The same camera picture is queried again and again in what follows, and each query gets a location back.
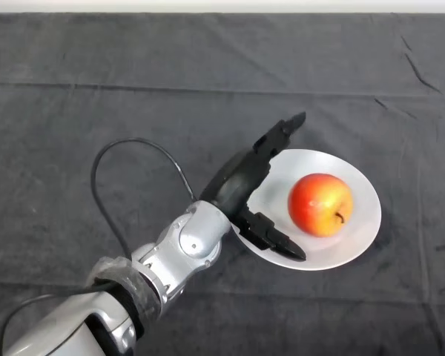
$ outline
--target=silver robot arm segment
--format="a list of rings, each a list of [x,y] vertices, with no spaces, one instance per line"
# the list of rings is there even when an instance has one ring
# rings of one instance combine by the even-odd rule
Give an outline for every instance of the silver robot arm segment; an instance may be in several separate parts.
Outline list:
[[[198,201],[176,218],[156,243],[132,253],[132,268],[151,287],[140,292],[156,294],[159,315],[183,293],[191,276],[214,264],[221,239],[230,230],[230,221],[218,208]],[[68,298],[6,355],[130,356],[136,340],[136,325],[122,301],[99,292]]]

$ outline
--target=red apple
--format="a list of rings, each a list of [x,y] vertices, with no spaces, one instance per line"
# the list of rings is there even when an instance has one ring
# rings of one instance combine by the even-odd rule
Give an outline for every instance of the red apple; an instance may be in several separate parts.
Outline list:
[[[316,237],[336,234],[353,211],[349,186],[331,174],[309,174],[289,194],[290,217],[300,229]]]

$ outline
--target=plate rim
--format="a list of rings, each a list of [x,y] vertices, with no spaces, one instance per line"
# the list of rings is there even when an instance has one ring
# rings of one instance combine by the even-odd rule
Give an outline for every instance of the plate rim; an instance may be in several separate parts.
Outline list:
[[[353,168],[354,168],[354,169],[355,169],[361,176],[363,176],[363,177],[367,180],[367,182],[371,185],[371,188],[372,188],[372,190],[373,190],[374,193],[375,193],[376,202],[378,203],[378,206],[379,206],[379,221],[378,221],[378,223],[376,224],[376,225],[377,225],[377,226],[376,226],[376,230],[377,230],[377,231],[376,231],[374,237],[373,237],[372,240],[369,242],[369,244],[366,244],[366,247],[365,247],[364,249],[360,249],[359,252],[357,252],[356,254],[353,254],[353,256],[350,257],[349,259],[347,259],[347,260],[345,260],[345,261],[343,261],[343,262],[333,263],[333,264],[327,265],[326,267],[322,267],[322,268],[317,268],[317,267],[307,267],[307,268],[304,268],[304,267],[303,267],[303,262],[299,262],[299,264],[300,264],[300,268],[298,268],[298,267],[293,266],[293,265],[288,265],[288,266],[287,266],[287,265],[284,265],[284,264],[282,264],[282,263],[280,263],[280,262],[277,262],[276,260],[275,260],[275,261],[273,261],[273,260],[268,260],[266,257],[264,257],[264,256],[261,254],[261,253],[263,252],[262,250],[258,250],[258,249],[256,249],[255,246],[251,247],[251,243],[250,243],[248,240],[246,240],[244,237],[241,237],[241,236],[239,235],[239,231],[234,231],[234,232],[236,233],[236,235],[237,235],[237,238],[240,240],[240,242],[241,242],[242,244],[244,244],[244,246],[245,246],[251,253],[257,255],[258,257],[262,258],[263,260],[265,260],[265,261],[267,261],[267,262],[269,262],[269,263],[273,263],[273,264],[275,264],[275,265],[277,265],[277,266],[284,267],[284,268],[289,268],[289,269],[293,269],[293,270],[296,270],[296,271],[325,271],[325,270],[328,270],[328,269],[333,269],[333,268],[337,268],[337,267],[343,266],[343,265],[345,265],[345,264],[347,264],[347,263],[350,263],[350,262],[353,261],[353,260],[356,260],[360,255],[362,255],[364,252],[366,252],[367,249],[372,245],[372,243],[374,242],[374,240],[376,240],[376,237],[378,236],[378,233],[379,233],[379,230],[380,230],[380,224],[381,224],[381,222],[382,222],[382,214],[383,214],[383,212],[382,212],[382,205],[380,204],[379,195],[378,195],[376,189],[374,188],[373,184],[372,184],[371,181],[368,179],[368,177],[366,177],[366,176],[363,174],[363,172],[361,172],[359,169],[357,169],[357,168],[356,168],[355,166],[353,166],[351,163],[349,163],[349,162],[345,161],[344,159],[341,159],[340,157],[335,156],[335,155],[333,155],[333,154],[328,154],[328,153],[326,153],[326,152],[322,152],[322,151],[309,150],[309,149],[306,149],[306,148],[288,148],[288,149],[283,150],[282,152],[284,152],[284,151],[306,151],[306,152],[315,152],[315,153],[319,153],[319,154],[325,154],[325,155],[327,155],[327,156],[331,156],[331,157],[334,157],[334,158],[336,158],[336,159],[340,159],[341,161],[347,163],[348,165],[352,166],[352,167],[353,167]]]

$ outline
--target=black cable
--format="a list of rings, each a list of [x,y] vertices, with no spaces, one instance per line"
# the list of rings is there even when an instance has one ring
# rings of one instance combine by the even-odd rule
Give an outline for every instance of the black cable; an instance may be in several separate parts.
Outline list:
[[[30,299],[26,299],[22,301],[20,304],[17,305],[10,313],[8,313],[7,317],[5,318],[4,322],[0,325],[0,356],[3,356],[3,345],[4,345],[4,339],[5,339],[5,331],[7,330],[8,323],[10,320],[15,316],[16,313],[18,313],[20,310],[22,310],[24,307],[29,306],[30,304],[40,302],[43,300],[49,300],[53,298],[67,298],[72,297],[73,295],[79,295],[79,294],[89,294],[89,293],[96,293],[99,291],[107,291],[108,289],[115,286],[115,283],[105,283],[100,286],[91,286],[83,289],[71,289],[69,291],[63,291],[60,293],[50,293],[50,294],[43,294],[39,295],[38,297],[33,297]]]
[[[99,207],[100,212],[105,218],[105,221],[107,221],[107,224],[111,227],[111,230],[113,234],[118,239],[122,250],[124,250],[124,255],[129,260],[132,260],[132,253],[131,250],[128,247],[127,242],[125,241],[125,238],[121,234],[119,228],[117,228],[115,222],[112,220],[111,216],[107,212],[107,209],[105,208],[104,204],[102,203],[98,193],[97,193],[97,187],[96,187],[96,173],[97,168],[99,167],[99,163],[101,161],[102,156],[104,156],[105,152],[107,152],[109,149],[111,149],[115,145],[119,145],[121,143],[126,142],[139,142],[144,145],[150,145],[153,148],[156,148],[160,152],[162,152],[176,167],[178,170],[178,174],[181,177],[181,180],[185,184],[185,188],[188,191],[190,198],[193,202],[196,202],[197,199],[194,196],[193,190],[191,189],[188,180],[186,179],[185,174],[183,173],[183,170],[179,166],[178,162],[166,151],[162,146],[156,144],[155,142],[149,141],[147,139],[139,138],[139,137],[129,137],[126,139],[118,139],[117,141],[111,142],[104,146],[96,155],[96,158],[94,159],[94,162],[92,164],[92,168],[90,170],[90,189],[92,191],[93,198]],[[66,298],[66,297],[72,297],[73,295],[78,294],[88,294],[88,293],[96,293],[99,291],[107,291],[108,289],[115,286],[115,283],[106,283],[102,284],[100,286],[91,286],[84,289],[71,289],[69,291],[63,291],[62,293],[53,293],[53,294],[43,294],[39,295],[38,297],[33,297],[30,299],[26,299],[23,302],[21,302],[17,307],[15,307],[5,318],[4,322],[0,325],[0,356],[3,356],[3,345],[4,345],[4,338],[5,338],[5,332],[7,330],[7,325],[10,322],[10,320],[15,316],[16,313],[18,313],[20,310],[22,310],[24,307],[29,306],[30,304],[37,303],[43,300],[49,300],[53,298]]]
[[[193,190],[191,189],[188,180],[185,177],[185,174],[183,173],[183,170],[179,166],[178,162],[168,153],[167,150],[165,150],[162,146],[156,144],[155,142],[149,141],[148,139],[143,139],[140,137],[128,137],[126,139],[118,139],[114,142],[108,143],[106,146],[101,148],[101,150],[97,153],[96,158],[94,159],[94,162],[92,164],[92,168],[90,170],[90,189],[92,190],[92,195],[94,198],[94,201],[96,202],[99,210],[101,211],[102,216],[104,217],[105,221],[111,228],[113,234],[118,239],[122,250],[124,250],[124,255],[129,260],[132,260],[132,252],[128,247],[127,242],[125,241],[124,236],[120,232],[119,228],[117,228],[116,223],[112,220],[110,214],[108,213],[107,209],[105,208],[104,204],[101,201],[101,198],[99,197],[99,194],[97,193],[97,187],[96,187],[96,173],[97,168],[99,167],[99,163],[101,161],[101,158],[104,156],[104,154],[109,151],[113,146],[120,145],[121,143],[126,142],[138,142],[142,143],[144,145],[149,145],[153,148],[156,148],[158,151],[162,152],[176,167],[178,170],[178,174],[181,177],[181,180],[183,181],[183,184],[185,184],[185,188],[188,191],[190,198],[193,202],[196,202],[196,197],[194,196]]]

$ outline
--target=dark gray tablecloth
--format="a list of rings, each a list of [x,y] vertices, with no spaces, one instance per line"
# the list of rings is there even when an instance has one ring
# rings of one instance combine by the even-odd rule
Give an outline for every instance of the dark gray tablecloth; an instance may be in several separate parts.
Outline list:
[[[445,355],[445,16],[0,16],[0,322],[121,254],[93,204],[106,142],[144,136],[196,193],[279,119],[294,148],[376,188],[380,232],[355,261],[290,271],[224,241],[138,355]],[[99,189],[132,248],[188,204],[171,165],[117,148]],[[31,306],[15,340],[56,304]]]

